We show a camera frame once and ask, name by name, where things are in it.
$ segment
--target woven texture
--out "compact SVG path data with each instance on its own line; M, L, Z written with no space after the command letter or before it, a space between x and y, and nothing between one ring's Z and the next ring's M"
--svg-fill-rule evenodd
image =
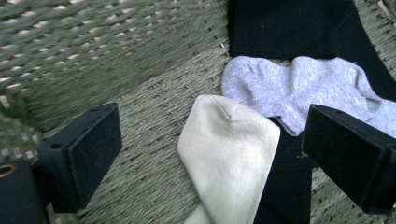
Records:
M396 78L396 29L374 0L355 1ZM124 148L89 206L54 223L180 223L199 203L177 155L195 98L219 94L231 58L217 0L8 0L0 4L0 161L35 160L37 144L91 106L120 104ZM311 223L394 223L367 216L320 170Z

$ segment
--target clothing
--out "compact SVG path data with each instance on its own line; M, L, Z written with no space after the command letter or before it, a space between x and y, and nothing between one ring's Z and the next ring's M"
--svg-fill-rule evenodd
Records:
M279 127L248 106L199 96L177 145L202 200L186 223L252 223L279 135Z
M396 137L396 103L378 97L364 71L335 58L295 58L289 67L266 59L237 57L225 68L222 94L275 117L293 136L305 128L309 106L342 110Z
M396 82L365 33L353 1L238 0L231 6L231 56L339 57L357 63L378 96L396 101Z

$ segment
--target white sock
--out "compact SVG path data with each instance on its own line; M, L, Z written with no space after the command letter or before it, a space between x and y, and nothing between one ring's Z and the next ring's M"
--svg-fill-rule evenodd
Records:
M283 67L266 59L236 57L226 66L221 92L267 118L276 117L290 135L305 128L311 104L347 112L396 137L396 103L378 97L364 71L340 58L297 57Z
M202 202L186 223L252 223L280 130L234 100L199 96L177 151Z

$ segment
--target black sock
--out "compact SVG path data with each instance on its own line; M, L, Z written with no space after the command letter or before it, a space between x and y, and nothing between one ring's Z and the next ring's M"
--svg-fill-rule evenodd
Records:
M238 0L234 6L231 56L339 57L357 63L375 93L396 102L396 82L378 58L353 1Z

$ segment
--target wicker seat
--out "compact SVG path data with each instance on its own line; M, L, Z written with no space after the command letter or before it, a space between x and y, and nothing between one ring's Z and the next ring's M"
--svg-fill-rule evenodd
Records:
M361 21L396 78L396 29L373 0ZM199 198L176 151L192 103L220 94L227 1L7 0L0 4L0 161L35 148L86 109L117 102L124 148L76 215L55 223L179 223ZM320 170L312 223L395 222L367 216Z

